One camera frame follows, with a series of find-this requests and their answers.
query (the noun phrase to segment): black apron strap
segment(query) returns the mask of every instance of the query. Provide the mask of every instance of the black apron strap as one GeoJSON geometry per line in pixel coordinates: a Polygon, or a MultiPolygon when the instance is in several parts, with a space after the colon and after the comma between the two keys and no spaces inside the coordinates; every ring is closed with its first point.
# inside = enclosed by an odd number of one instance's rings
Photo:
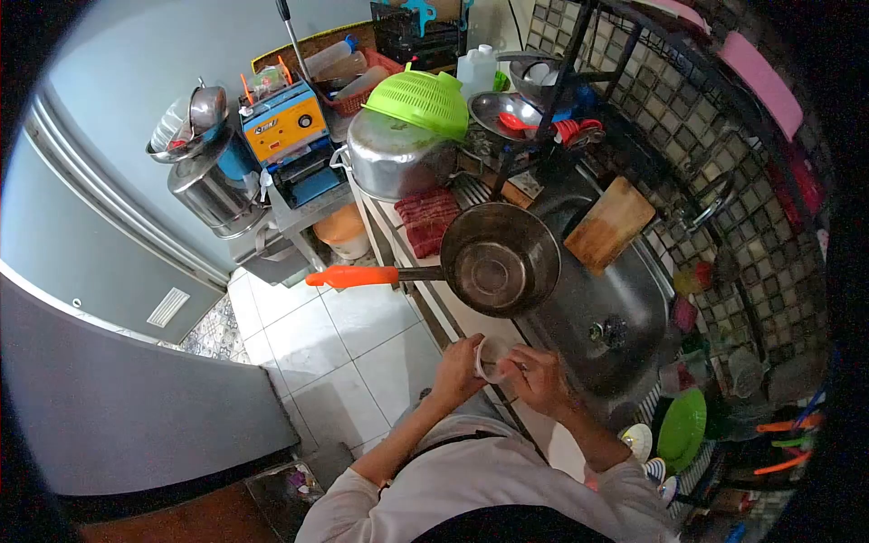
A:
{"type": "Polygon", "coordinates": [[[413,543],[613,543],[545,506],[493,506],[475,509],[444,520],[413,543]]]}
{"type": "Polygon", "coordinates": [[[414,454],[413,456],[411,456],[410,458],[405,460],[400,466],[398,466],[398,469],[395,471],[395,474],[397,475],[410,462],[423,456],[425,453],[427,453],[429,451],[434,451],[437,447],[443,447],[444,445],[449,445],[450,443],[458,443],[459,441],[482,440],[482,439],[487,438],[487,437],[506,437],[506,436],[500,435],[500,434],[493,434],[492,432],[487,432],[486,430],[477,430],[473,434],[457,435],[455,437],[451,437],[451,438],[445,439],[443,441],[438,441],[434,445],[422,449],[419,453],[414,454]]]}

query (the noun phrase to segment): hand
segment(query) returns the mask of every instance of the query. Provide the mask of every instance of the hand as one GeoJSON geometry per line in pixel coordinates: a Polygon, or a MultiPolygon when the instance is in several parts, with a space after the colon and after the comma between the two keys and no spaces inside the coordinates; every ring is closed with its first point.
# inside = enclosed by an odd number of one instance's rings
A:
{"type": "Polygon", "coordinates": [[[527,345],[516,345],[498,368],[519,397],[534,411],[561,421],[579,405],[567,384],[561,358],[527,345]]]}
{"type": "Polygon", "coordinates": [[[452,412],[468,398],[476,394],[486,382],[476,376],[474,349],[483,341],[483,334],[474,334],[453,343],[443,353],[443,360],[437,367],[434,386],[428,398],[452,412]]]}

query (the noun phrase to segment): green plate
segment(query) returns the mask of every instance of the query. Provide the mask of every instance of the green plate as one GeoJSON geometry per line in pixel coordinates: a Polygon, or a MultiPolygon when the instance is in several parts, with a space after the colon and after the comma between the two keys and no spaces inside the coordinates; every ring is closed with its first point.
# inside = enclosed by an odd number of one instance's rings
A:
{"type": "Polygon", "coordinates": [[[670,405],[658,433],[658,456],[666,462],[667,473],[678,473],[691,464],[705,429],[706,400],[698,388],[691,388],[670,405]]]}

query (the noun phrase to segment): red spoon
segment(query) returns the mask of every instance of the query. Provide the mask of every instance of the red spoon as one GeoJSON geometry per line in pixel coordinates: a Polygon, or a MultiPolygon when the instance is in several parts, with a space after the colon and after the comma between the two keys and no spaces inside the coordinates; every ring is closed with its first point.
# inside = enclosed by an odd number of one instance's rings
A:
{"type": "Polygon", "coordinates": [[[537,130],[536,125],[525,124],[519,117],[506,111],[499,113],[498,118],[511,130],[537,130]]]}

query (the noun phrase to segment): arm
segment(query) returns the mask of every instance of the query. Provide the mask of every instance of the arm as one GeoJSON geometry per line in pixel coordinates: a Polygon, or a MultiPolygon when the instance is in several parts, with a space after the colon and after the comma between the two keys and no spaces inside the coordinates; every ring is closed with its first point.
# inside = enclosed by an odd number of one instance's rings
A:
{"type": "Polygon", "coordinates": [[[428,431],[486,385],[474,374],[474,349],[482,340],[483,335],[477,334],[450,345],[437,368],[431,394],[350,469],[379,486],[392,479],[428,431]]]}
{"type": "Polygon", "coordinates": [[[646,470],[571,393],[560,357],[517,345],[498,366],[525,403],[574,437],[588,467],[599,474],[598,495],[619,517],[626,539],[666,539],[667,515],[646,470]]]}
{"type": "Polygon", "coordinates": [[[486,382],[474,375],[474,348],[482,334],[462,339],[443,354],[432,392],[387,438],[344,472],[308,511],[296,541],[368,540],[368,512],[378,490],[429,430],[477,393],[486,382]]]}
{"type": "Polygon", "coordinates": [[[525,403],[567,428],[592,470],[602,473],[631,457],[631,449],[598,424],[574,397],[557,354],[516,345],[498,365],[525,403]]]}

